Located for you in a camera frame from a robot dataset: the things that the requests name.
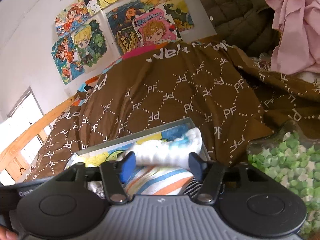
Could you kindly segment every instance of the wooden bed rail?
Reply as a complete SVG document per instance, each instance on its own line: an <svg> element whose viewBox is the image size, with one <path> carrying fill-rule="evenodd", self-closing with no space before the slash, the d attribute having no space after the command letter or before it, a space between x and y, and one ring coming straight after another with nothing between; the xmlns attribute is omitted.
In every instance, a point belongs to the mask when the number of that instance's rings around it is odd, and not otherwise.
<svg viewBox="0 0 320 240"><path fill-rule="evenodd" d="M73 104L75 99L76 95L71 96L66 101L62 102L60 105L45 114L41 119L31 125L17 139L15 139L2 153L0 153L0 172L3 171L14 160L14 158L19 157L19 155L21 155L20 151L31 141L31 139L37 136L47 125L59 117L64 110ZM11 174L11 172L9 172L15 181L18 179L17 172L15 172L15 174Z"/></svg>

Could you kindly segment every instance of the wooden headboard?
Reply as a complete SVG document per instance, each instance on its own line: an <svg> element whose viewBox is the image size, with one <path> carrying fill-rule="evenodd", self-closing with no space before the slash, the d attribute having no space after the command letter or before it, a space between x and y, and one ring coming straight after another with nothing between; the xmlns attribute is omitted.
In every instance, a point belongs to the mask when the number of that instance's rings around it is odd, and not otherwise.
<svg viewBox="0 0 320 240"><path fill-rule="evenodd" d="M2 153L0 153L0 172L4 169L10 174L14 181L21 177L20 169L27 169L26 162L20 151L31 141L32 138L41 134L42 130L52 123L59 115L73 104L76 96L71 96L66 101L45 114L41 119L31 125L17 139L15 139Z"/></svg>

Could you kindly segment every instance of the brown blanket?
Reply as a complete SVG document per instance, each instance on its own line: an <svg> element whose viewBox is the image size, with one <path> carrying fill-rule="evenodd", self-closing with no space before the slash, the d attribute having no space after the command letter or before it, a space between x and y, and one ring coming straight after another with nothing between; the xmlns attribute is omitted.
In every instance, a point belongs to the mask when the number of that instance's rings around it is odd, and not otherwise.
<svg viewBox="0 0 320 240"><path fill-rule="evenodd" d="M169 43L123 60L100 79L82 106L53 127L28 179L61 172L71 154L96 144L190 116L211 158L240 161L249 140L292 118L320 138L320 88L257 68L220 41Z"/></svg>

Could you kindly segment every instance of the pink fabric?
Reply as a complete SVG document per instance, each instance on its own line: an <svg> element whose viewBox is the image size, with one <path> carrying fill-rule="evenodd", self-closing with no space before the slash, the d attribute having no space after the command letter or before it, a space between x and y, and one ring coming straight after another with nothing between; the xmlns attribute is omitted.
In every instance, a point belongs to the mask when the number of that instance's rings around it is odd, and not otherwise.
<svg viewBox="0 0 320 240"><path fill-rule="evenodd" d="M320 0L266 0L275 10L273 28L282 32L271 70L320 73Z"/></svg>

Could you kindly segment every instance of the ribbed surface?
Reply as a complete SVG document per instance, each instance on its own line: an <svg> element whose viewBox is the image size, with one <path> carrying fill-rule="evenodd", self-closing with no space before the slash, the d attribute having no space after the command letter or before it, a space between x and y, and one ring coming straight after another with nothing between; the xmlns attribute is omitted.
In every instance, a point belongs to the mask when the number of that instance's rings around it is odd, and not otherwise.
<svg viewBox="0 0 320 240"><path fill-rule="evenodd" d="M27 240L38 238L28 236ZM188 196L137 196L112 207L92 231L73 240L254 240L228 227L212 207ZM285 240L301 240L291 235Z"/></svg>

